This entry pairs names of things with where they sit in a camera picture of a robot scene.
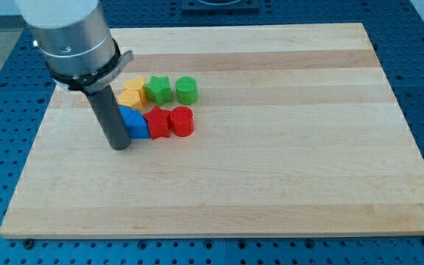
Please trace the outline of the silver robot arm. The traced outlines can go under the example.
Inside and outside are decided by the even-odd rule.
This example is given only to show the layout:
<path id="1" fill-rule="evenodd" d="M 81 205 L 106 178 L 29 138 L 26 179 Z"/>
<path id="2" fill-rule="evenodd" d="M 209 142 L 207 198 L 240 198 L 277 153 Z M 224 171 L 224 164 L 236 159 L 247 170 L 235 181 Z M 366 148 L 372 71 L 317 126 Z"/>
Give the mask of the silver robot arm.
<path id="1" fill-rule="evenodd" d="M 16 0 L 51 70 L 75 77 L 98 71 L 116 53 L 100 0 Z"/>

